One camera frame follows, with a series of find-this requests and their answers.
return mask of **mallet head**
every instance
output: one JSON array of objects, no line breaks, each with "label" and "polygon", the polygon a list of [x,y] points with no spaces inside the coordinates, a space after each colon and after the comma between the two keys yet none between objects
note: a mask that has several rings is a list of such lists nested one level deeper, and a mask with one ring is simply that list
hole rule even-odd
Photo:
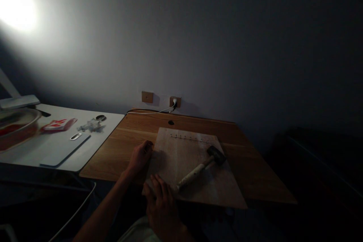
[{"label": "mallet head", "polygon": [[207,149],[207,152],[209,154],[209,156],[213,156],[214,157],[214,160],[215,162],[217,163],[217,165],[222,165],[226,160],[227,158],[222,154],[222,152],[220,152],[216,147],[214,146],[210,146],[208,149]]}]

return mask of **mallet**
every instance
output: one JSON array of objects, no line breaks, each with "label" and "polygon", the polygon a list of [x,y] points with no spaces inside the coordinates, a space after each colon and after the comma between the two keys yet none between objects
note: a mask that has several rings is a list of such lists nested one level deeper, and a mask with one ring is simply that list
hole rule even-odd
[{"label": "mallet", "polygon": [[180,192],[180,190],[190,184],[199,174],[212,162],[215,161],[217,165],[221,166],[225,160],[226,157],[220,152],[217,148],[214,146],[210,146],[207,149],[207,152],[209,154],[209,158],[202,162],[200,165],[198,165],[192,172],[190,172],[187,176],[185,176],[178,184],[177,184],[177,190]]}]

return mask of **power cord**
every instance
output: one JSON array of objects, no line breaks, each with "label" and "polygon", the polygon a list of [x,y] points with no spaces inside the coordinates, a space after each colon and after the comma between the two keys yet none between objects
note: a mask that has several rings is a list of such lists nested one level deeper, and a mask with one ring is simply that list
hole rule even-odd
[{"label": "power cord", "polygon": [[177,107],[177,99],[176,98],[174,98],[173,99],[173,102],[174,102],[174,105],[173,106],[171,106],[170,108],[167,108],[167,109],[165,109],[165,110],[161,110],[161,111],[159,111],[159,112],[157,112],[156,110],[147,110],[147,111],[152,111],[153,113],[138,113],[138,112],[134,112],[134,111],[146,111],[146,110],[143,110],[143,109],[136,109],[136,110],[129,110],[125,115],[127,115],[127,114],[130,114],[130,113],[133,113],[133,114],[156,114],[156,113],[171,113],[172,111],[174,111],[175,110],[175,108]]},{"label": "power cord", "polygon": [[76,216],[76,214],[79,212],[79,210],[83,207],[83,205],[86,203],[86,201],[89,199],[89,197],[92,195],[93,191],[96,188],[96,182],[93,182],[94,186],[92,191],[88,194],[88,196],[86,197],[86,199],[84,200],[84,202],[82,203],[82,205],[78,208],[78,210],[74,213],[74,215],[66,222],[66,224],[63,225],[63,227],[49,240],[49,242],[52,242],[59,234],[61,231],[63,231],[63,229],[68,225],[68,223]]}]

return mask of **bright light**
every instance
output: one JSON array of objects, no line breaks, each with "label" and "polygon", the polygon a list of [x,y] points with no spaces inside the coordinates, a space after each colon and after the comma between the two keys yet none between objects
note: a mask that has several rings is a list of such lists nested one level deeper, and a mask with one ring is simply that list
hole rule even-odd
[{"label": "bright light", "polygon": [[33,29],[36,23],[33,1],[0,0],[0,19],[18,30]]}]

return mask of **white desk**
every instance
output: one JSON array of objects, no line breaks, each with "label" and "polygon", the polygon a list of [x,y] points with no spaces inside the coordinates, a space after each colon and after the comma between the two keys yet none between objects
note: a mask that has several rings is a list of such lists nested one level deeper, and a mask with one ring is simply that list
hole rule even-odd
[{"label": "white desk", "polygon": [[27,142],[24,142],[17,147],[1,152],[0,163],[45,167],[41,166],[39,163],[48,155],[48,153],[37,150],[37,146],[39,146],[45,138],[63,136],[69,139],[72,135],[78,132],[77,127],[86,124],[87,121],[91,120],[92,118],[96,118],[96,116],[98,115],[105,115],[107,119],[102,122],[102,125],[105,125],[103,132],[83,132],[89,133],[91,137],[87,141],[85,141],[73,154],[71,154],[62,164],[55,168],[49,167],[52,169],[78,172],[95,154],[98,148],[102,145],[102,143],[107,139],[107,137],[117,127],[117,125],[124,117],[124,115],[121,114],[75,110],[46,104],[39,104],[36,107],[38,110],[51,114],[51,116],[49,117],[42,116],[38,120],[38,124],[40,127],[50,123],[52,120],[66,118],[77,118],[78,120],[69,130],[65,132],[42,135],[41,137],[36,137]]}]

